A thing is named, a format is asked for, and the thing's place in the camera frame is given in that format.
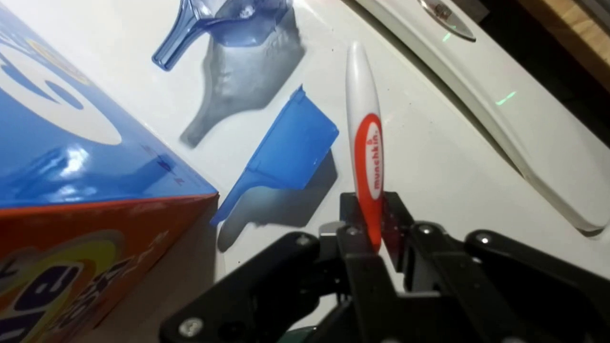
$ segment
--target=blue plastic scoop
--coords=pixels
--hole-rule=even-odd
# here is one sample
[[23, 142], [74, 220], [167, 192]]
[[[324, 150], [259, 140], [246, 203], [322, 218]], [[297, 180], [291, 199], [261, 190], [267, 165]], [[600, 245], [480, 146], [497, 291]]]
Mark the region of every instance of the blue plastic scoop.
[[225, 0], [211, 13], [209, 0], [181, 0], [177, 18], [152, 60], [169, 70], [204, 32], [223, 45], [257, 45], [289, 9], [289, 0]]
[[211, 222], [225, 220], [253, 186], [305, 188], [337, 134], [335, 123], [299, 87], [272, 121]]

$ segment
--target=orange box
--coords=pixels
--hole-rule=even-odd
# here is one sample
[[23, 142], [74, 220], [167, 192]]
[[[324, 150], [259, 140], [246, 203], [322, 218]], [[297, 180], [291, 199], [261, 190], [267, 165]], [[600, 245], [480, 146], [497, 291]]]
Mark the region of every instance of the orange box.
[[217, 192], [0, 5], [0, 343], [99, 323]]

